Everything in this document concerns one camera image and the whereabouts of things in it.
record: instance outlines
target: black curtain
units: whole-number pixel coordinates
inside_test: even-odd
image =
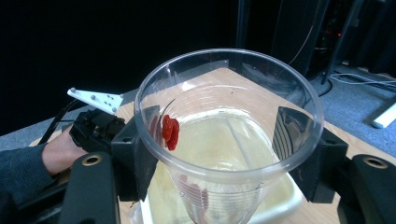
[[[365,1],[360,18],[349,65],[396,77],[396,1]]]
[[[54,117],[67,90],[120,94],[159,64],[228,48],[229,0],[0,0],[0,135]]]

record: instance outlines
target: cable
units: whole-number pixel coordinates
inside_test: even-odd
[[[62,120],[59,120],[59,122],[76,122],[76,120],[75,119],[62,119]]]
[[[311,25],[311,29],[309,29],[308,35],[306,36],[306,39],[305,39],[304,43],[301,45],[300,49],[297,51],[297,53],[294,56],[294,58],[288,64],[292,64],[294,62],[294,60],[296,60],[296,58],[300,55],[301,50],[303,50],[303,47],[306,44],[306,41],[308,40],[309,36],[311,36],[311,32],[312,32],[313,28],[314,28],[314,25]]]
[[[339,78],[336,78],[336,77],[342,77],[342,76],[358,77],[358,78],[361,78],[361,79],[363,79],[365,81],[348,82],[348,81],[344,81],[344,80],[341,80]],[[332,79],[334,79],[334,80],[337,80],[339,82],[343,82],[345,84],[350,84],[350,85],[383,84],[383,85],[387,85],[387,86],[391,86],[391,87],[396,87],[395,85],[388,84],[388,83],[396,83],[396,80],[395,81],[376,81],[376,80],[372,80],[372,79],[367,78],[367,77],[362,77],[362,76],[359,76],[359,75],[356,75],[356,74],[347,74],[347,73],[333,74],[333,75],[330,75],[330,77]]]
[[[49,127],[46,130],[46,132],[44,133],[43,137],[38,142],[38,145],[48,142],[48,140],[52,136],[53,132],[56,130],[56,127],[58,127],[58,123],[60,121],[62,121],[62,118],[67,113],[67,111],[69,111],[70,108],[72,108],[78,102],[79,102],[79,100],[77,100],[77,99],[73,100],[69,105],[67,105],[65,108],[63,108],[58,113],[58,115],[53,119],[52,123],[49,125]]]
[[[296,53],[296,55],[294,56],[294,58],[288,63],[288,65],[291,65],[291,64],[294,62],[294,60],[296,60],[296,58],[300,55],[300,53],[301,53],[301,51],[303,50],[303,48],[304,48],[306,42],[307,42],[308,39],[309,39],[309,36],[311,36],[312,30],[314,29],[315,21],[316,21],[316,19],[317,19],[317,15],[318,15],[318,11],[319,11],[320,5],[321,5],[321,1],[318,1],[317,8],[315,9],[314,20],[312,21],[311,28],[309,29],[309,32],[308,32],[308,34],[306,35],[305,41],[304,41],[303,44],[301,45],[300,49],[297,51],[297,53]]]
[[[324,91],[323,93],[319,94],[319,95],[318,95],[319,97],[320,97],[320,96],[326,95],[327,93],[329,93],[329,91],[332,90],[332,82],[331,82],[329,79],[327,79],[327,82],[329,82],[329,87],[327,88],[326,91]]]
[[[346,78],[356,81],[356,82],[347,82],[347,81],[341,80],[339,78],[336,78],[337,76],[345,76]],[[356,74],[347,74],[347,73],[333,74],[333,75],[330,75],[330,78],[332,78],[336,81],[345,83],[345,84],[349,84],[349,85],[365,84],[365,85],[377,87],[382,90],[396,92],[396,85],[389,84],[389,83],[394,83],[394,82],[396,83],[396,81],[376,81],[376,80],[372,80],[367,77],[362,77],[362,76],[359,76]]]

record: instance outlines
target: white cable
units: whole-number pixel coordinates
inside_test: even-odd
[[[359,76],[359,75],[356,75],[356,74],[347,74],[347,73],[344,73],[344,74],[333,74],[333,75],[330,75],[330,77],[332,79],[336,80],[336,81],[339,81],[339,82],[342,82],[342,83],[345,83],[345,84],[349,84],[349,85],[381,84],[381,85],[391,86],[391,87],[395,87],[396,88],[395,85],[388,84],[388,83],[396,83],[396,80],[394,80],[394,81],[376,81],[376,80],[372,80],[372,79],[367,78],[367,77],[362,77],[362,76]],[[363,80],[366,80],[366,81],[363,81],[363,82],[349,82],[349,81],[341,80],[341,79],[336,78],[336,77],[359,77],[359,78],[361,78]]]
[[[309,36],[311,36],[311,32],[312,32],[313,28],[314,28],[314,25],[312,25],[311,29],[309,29],[308,35],[306,36],[306,39],[305,39],[304,43],[301,45],[301,47],[298,50],[297,54],[294,56],[294,58],[288,64],[292,64],[294,62],[294,60],[296,60],[297,56],[300,55],[300,52],[301,52],[301,50],[303,50],[303,48],[304,48],[304,46],[306,44],[306,41],[308,40]]]

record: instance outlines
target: black background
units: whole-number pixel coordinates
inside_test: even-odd
[[[247,49],[268,53],[280,1],[252,1]],[[0,135],[54,117],[78,90],[123,93],[159,64],[234,47],[236,0],[0,1]]]

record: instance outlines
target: cup rim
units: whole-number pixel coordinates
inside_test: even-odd
[[[235,179],[237,179],[238,182],[241,182],[242,179],[244,179],[247,182],[257,181],[257,180],[263,181],[282,175],[297,167],[299,164],[305,161],[314,151],[323,132],[324,116],[323,116],[321,102],[318,98],[317,92],[314,90],[312,85],[299,72],[297,72],[289,65],[281,62],[280,60],[274,57],[256,51],[247,50],[247,49],[202,49],[176,56],[175,58],[168,60],[165,63],[162,63],[148,74],[148,76],[141,83],[139,90],[136,94],[134,100],[134,119],[136,122],[136,126],[145,127],[140,104],[139,104],[139,99],[142,97],[143,90],[148,85],[149,81],[157,74],[158,71],[165,68],[168,64],[176,62],[183,58],[200,55],[200,54],[217,53],[217,52],[229,52],[229,53],[234,52],[234,53],[242,53],[242,54],[248,54],[256,57],[265,58],[266,60],[271,61],[272,63],[276,63],[284,67],[285,69],[289,70],[291,73],[295,75],[295,77],[300,81],[302,85],[304,85],[305,89],[309,92],[311,100],[315,105],[315,113],[313,114],[312,117],[313,120],[312,133],[308,138],[308,140],[303,145],[303,147],[299,148],[299,150],[297,150],[292,156],[286,158],[285,160],[278,161],[276,163],[261,168],[257,168],[253,170],[242,170],[242,171],[222,171],[215,169],[206,169],[204,167],[197,166],[180,160],[172,153],[163,150],[163,147],[158,145],[152,139],[147,128],[137,128],[139,136],[142,139],[145,146],[147,147],[147,149],[158,160],[163,162],[168,167],[171,167],[173,169],[175,168],[182,169],[183,173],[185,173],[186,175],[193,175],[195,177],[205,178],[205,179],[210,178],[218,182],[235,182]]]

